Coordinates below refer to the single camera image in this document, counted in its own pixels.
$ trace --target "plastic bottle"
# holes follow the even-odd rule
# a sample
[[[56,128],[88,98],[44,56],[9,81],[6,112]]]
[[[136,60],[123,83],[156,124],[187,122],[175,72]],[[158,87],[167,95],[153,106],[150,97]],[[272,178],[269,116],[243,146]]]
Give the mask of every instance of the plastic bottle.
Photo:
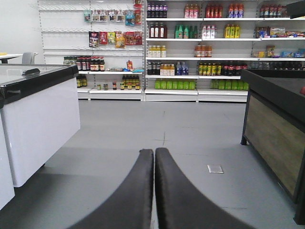
[[[161,57],[162,58],[166,57],[166,46],[165,45],[161,46]]]
[[[181,75],[181,65],[179,61],[177,62],[176,65],[176,75]]]
[[[190,7],[189,4],[186,4],[184,8],[184,18],[190,18]]]
[[[194,27],[193,37],[194,37],[194,38],[198,38],[198,29],[197,29],[197,25],[195,25],[195,27]]]
[[[188,26],[184,27],[183,38],[184,39],[189,39],[189,27]]]
[[[199,7],[197,4],[194,6],[194,16],[193,18],[198,18],[199,17]]]
[[[190,6],[189,18],[194,18],[194,7],[193,7],[193,4],[191,4],[191,6]]]
[[[231,27],[229,24],[224,29],[224,38],[230,38]]]
[[[235,37],[235,26],[232,24],[230,28],[230,38]]]
[[[161,47],[160,47],[160,45],[157,45],[157,48],[156,48],[156,57],[157,58],[161,57]]]
[[[240,38],[240,27],[239,25],[235,26],[235,35],[234,38]]]
[[[233,17],[234,17],[234,8],[233,8],[233,4],[231,3],[228,11],[228,18],[233,18]]]

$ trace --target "green container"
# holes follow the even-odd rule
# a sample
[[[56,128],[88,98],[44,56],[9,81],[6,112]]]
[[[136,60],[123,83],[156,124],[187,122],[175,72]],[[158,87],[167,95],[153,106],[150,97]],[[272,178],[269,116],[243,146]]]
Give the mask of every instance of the green container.
[[[178,90],[183,90],[183,81],[178,81]]]
[[[173,82],[171,80],[168,80],[166,83],[166,89],[172,90],[173,89]]]
[[[232,80],[232,90],[237,90],[238,89],[238,82],[237,80]]]
[[[224,89],[225,90],[231,90],[232,89],[232,82],[231,82],[231,80],[226,80],[225,81]]]
[[[238,81],[237,89],[240,91],[244,89],[244,82],[242,80]]]
[[[190,90],[195,90],[196,89],[196,82],[195,81],[190,81]]]
[[[161,89],[162,90],[166,89],[166,81],[165,80],[161,80]]]
[[[187,80],[183,82],[183,90],[189,90],[190,89],[190,82]]]
[[[244,82],[244,91],[248,91],[249,90],[249,84]]]
[[[173,90],[178,90],[178,81],[173,81]]]
[[[154,88],[155,89],[161,89],[161,82],[160,80],[156,80],[155,83],[154,83]]]

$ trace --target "sauce bottle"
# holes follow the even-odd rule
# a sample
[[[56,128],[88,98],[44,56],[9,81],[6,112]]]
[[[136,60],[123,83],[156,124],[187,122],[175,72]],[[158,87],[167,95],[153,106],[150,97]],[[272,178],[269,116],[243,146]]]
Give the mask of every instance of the sauce bottle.
[[[186,4],[184,8],[184,18],[190,18],[190,7],[189,4]]]

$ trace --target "bottle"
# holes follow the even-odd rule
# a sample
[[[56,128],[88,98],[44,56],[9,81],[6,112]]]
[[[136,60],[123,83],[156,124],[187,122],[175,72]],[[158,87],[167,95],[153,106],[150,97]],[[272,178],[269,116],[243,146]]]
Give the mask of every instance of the bottle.
[[[212,47],[211,47],[211,45],[207,46],[206,57],[212,57]]]
[[[184,18],[190,18],[190,8],[189,8],[189,4],[186,4],[185,8],[184,8]]]
[[[159,14],[159,5],[156,4],[155,7],[154,7],[154,10],[155,10],[155,17],[156,17],[156,18],[159,18],[159,17],[160,17],[160,16],[159,16],[159,15],[160,15],[160,14]]]
[[[240,38],[240,27],[236,25],[234,38]]]
[[[199,17],[199,7],[197,4],[194,6],[194,16],[193,18],[198,18]]]
[[[229,24],[224,29],[224,38],[230,38],[231,27]]]
[[[184,27],[183,38],[184,39],[188,39],[189,38],[189,27],[188,26]]]
[[[197,39],[197,38],[198,38],[198,29],[197,29],[197,25],[195,25],[193,34],[194,34],[194,35],[193,35],[194,38]]]
[[[151,18],[152,17],[152,6],[150,4],[150,2],[147,3],[147,18]]]
[[[189,18],[194,18],[194,8],[193,8],[193,4],[191,4],[191,6],[190,6]]]
[[[155,6],[154,6],[154,3],[152,3],[152,4],[151,4],[151,10],[152,10],[152,11],[151,11],[151,12],[152,12],[151,15],[152,15],[152,18],[155,18],[155,17],[156,17],[156,11],[155,11],[155,9],[156,9],[156,8],[155,8]]]
[[[230,38],[234,38],[235,37],[235,26],[231,25],[230,28]]]
[[[167,26],[163,22],[160,23],[160,38],[167,38]]]
[[[207,6],[205,7],[205,18],[210,18],[210,10],[211,6],[207,4]]]
[[[171,65],[171,74],[170,74],[170,76],[175,76],[175,66],[172,64]]]
[[[153,25],[153,22],[151,22],[151,25],[149,27],[149,38],[154,38],[154,25]]]
[[[228,18],[233,18],[233,17],[234,17],[234,8],[233,8],[233,4],[231,3],[229,5]]]
[[[161,57],[162,58],[166,57],[166,46],[165,45],[161,46]]]
[[[181,75],[181,65],[179,61],[177,62],[176,65],[176,75]]]
[[[178,38],[179,39],[183,38],[183,25],[179,25]]]
[[[202,28],[202,39],[206,39],[206,26],[205,25]]]
[[[163,6],[163,18],[167,18],[167,5]]]
[[[260,18],[264,17],[264,11],[265,11],[265,5],[262,5],[261,8],[259,9],[259,17]]]
[[[238,18],[238,4],[234,4],[233,18]]]
[[[154,37],[160,38],[160,27],[159,27],[159,23],[157,22],[154,25]]]
[[[161,57],[161,47],[160,47],[160,45],[157,45],[157,48],[156,48],[156,57],[157,58]]]

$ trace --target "dark bottle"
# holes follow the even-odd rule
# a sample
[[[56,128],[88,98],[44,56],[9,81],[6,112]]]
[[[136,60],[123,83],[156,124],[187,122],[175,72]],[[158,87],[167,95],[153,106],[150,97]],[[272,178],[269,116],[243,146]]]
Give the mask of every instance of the dark bottle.
[[[147,62],[147,74],[148,75],[153,75],[153,67],[152,67],[152,63],[151,62]]]

